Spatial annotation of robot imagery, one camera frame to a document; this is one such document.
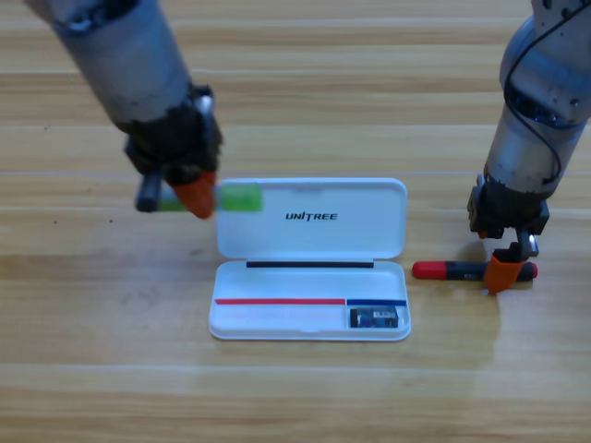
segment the unitree logo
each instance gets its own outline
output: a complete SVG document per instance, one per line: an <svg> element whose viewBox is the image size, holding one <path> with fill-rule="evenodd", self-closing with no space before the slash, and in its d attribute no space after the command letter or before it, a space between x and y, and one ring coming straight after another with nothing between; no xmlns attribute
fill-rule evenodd
<svg viewBox="0 0 591 443"><path fill-rule="evenodd" d="M338 214L308 214L306 212L285 215L286 220L305 220L306 222L312 220L336 220L337 217Z"/></svg>

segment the wooden table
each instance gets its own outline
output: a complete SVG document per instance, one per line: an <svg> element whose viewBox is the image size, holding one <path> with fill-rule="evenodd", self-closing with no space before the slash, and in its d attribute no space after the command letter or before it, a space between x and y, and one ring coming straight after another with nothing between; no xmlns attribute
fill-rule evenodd
<svg viewBox="0 0 591 443"><path fill-rule="evenodd" d="M465 205L520 0L166 0L218 95L223 174L386 175L409 190L414 330L395 344L222 342L210 222L133 210L138 177L66 53L0 5L0 441L591 441L591 149L498 297L415 281L482 258Z"/></svg>

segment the red marker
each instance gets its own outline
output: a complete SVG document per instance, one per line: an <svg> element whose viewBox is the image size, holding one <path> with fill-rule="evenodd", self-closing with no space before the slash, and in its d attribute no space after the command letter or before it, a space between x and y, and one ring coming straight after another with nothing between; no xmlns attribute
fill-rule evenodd
<svg viewBox="0 0 591 443"><path fill-rule="evenodd" d="M486 261L418 261L413 266L413 276L422 280L482 281L487 271ZM527 262L517 281L532 281L537 277L537 266Z"/></svg>

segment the black cable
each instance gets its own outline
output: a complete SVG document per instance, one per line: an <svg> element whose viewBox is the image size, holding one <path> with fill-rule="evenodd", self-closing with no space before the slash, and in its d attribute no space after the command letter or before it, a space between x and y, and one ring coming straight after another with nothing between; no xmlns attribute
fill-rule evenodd
<svg viewBox="0 0 591 443"><path fill-rule="evenodd" d="M513 73L515 72L515 69L517 69L517 67L519 66L519 64L521 63L521 61L525 58L525 56L527 55L527 53L529 53L532 50L532 48L534 46L536 46L538 43L542 42L544 39L546 39L552 33L556 32L556 30L560 29L566 23L568 23L569 21L571 21L573 18L575 18L576 16L578 16L579 14L581 14L589 6L591 6L591 2L586 2L584 5L578 7L577 9L575 9L572 13L570 13L563 20L559 21L552 28L550 28L549 30L547 30L546 32L544 32L542 35L540 35L539 37L537 37L531 43L529 43L527 45L527 47L524 49L524 51L519 55L519 57L517 57L517 60L515 60L515 63L513 63L511 69L509 70L509 74L507 75L507 78L505 79L505 88L504 88L504 94L503 94L504 95L504 99L505 99L505 104L507 105L507 107L509 108L509 110L513 113L513 115L515 116L515 118L517 120L519 120L522 125L524 125L527 129L529 129L537 138L539 138L542 141L542 143L544 143L548 147L548 149L550 150L550 152L552 152L552 155L554 156L554 159L556 161L556 165L557 165L556 173L554 175L552 175L550 178L545 178L544 181L543 181L544 185L547 185L548 183L554 182L558 177L561 176L561 173L562 173L562 161L561 161L561 157L558 155L558 152L551 145L551 143L549 141L547 141L544 138L544 136L542 136L539 132L537 132L531 125L529 125L524 120L524 118L521 115L519 115L519 113L517 112L517 110L511 104L511 101L509 99L509 90L510 90L510 87L509 86L511 85L511 77L513 76Z"/></svg>

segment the white storage box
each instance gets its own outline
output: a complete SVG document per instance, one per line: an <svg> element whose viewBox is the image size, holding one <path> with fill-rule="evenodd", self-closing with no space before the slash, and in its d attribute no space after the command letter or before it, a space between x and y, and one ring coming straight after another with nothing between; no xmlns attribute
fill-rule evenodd
<svg viewBox="0 0 591 443"><path fill-rule="evenodd" d="M406 188L391 178L259 183L262 212L219 211L210 331L224 340L399 341L411 331Z"/></svg>

